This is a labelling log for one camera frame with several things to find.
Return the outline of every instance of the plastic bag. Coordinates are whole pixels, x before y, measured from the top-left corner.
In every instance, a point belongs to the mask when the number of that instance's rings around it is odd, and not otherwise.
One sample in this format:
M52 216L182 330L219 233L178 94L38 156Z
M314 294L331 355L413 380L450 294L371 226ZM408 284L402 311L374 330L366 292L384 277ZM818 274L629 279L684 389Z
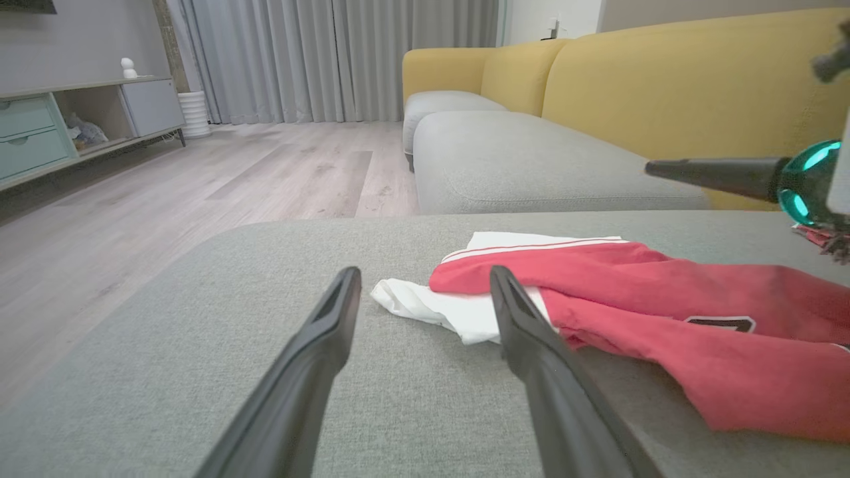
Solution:
M71 113L68 118L68 128L79 128L80 135L77 136L77 141L81 141L86 147L99 145L109 141L104 134L104 131L93 122L86 122L80 119L76 113Z

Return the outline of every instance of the gray sofa cushion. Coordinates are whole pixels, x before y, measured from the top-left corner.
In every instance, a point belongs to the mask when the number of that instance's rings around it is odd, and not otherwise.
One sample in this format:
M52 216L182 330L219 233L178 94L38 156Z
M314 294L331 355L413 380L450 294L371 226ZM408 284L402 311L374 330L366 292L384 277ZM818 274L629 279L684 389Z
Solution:
M700 188L644 174L640 156L524 113L434 113L416 130L425 214L709 208Z
M391 316L379 279L427 283L476 230L622 235L702 262L782 264L850 284L782 213L637 211L421 216L250 225L187 253L0 415L0 476L191 475L338 270L363 270L348 365L327 404L315 476L530 476L540 461L522 384L494 344ZM580 353L666 475L825 478L850 447L712 433L659 367Z
M419 122L437 111L507 111L507 108L468 91L414 93L405 103L405 124L401 132L405 154L413 154L413 134Z

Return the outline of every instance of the wooden floor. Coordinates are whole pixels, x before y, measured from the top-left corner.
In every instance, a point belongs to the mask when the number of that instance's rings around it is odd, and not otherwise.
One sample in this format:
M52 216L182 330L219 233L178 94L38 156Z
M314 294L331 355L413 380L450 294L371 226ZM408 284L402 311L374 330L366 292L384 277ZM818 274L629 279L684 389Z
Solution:
M211 236L417 213L400 123L228 125L186 148L160 143L112 161L127 166L101 166L101 177L0 222L0 407Z

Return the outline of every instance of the curtain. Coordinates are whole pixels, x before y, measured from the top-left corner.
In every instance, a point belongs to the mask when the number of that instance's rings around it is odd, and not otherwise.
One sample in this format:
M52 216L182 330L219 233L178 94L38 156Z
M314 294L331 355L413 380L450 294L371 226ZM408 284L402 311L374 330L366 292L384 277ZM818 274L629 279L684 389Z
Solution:
M399 121L412 48L496 44L498 0L181 0L214 122Z

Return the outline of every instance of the mint green drawer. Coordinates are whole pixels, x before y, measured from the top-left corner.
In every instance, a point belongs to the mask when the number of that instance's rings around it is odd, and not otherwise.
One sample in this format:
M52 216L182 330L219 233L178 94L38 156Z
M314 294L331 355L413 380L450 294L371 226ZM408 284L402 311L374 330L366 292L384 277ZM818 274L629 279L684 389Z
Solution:
M54 130L32 134L10 141L0 141L0 179L38 168L68 156Z
M53 126L44 96L23 100L0 100L0 141L14 134Z

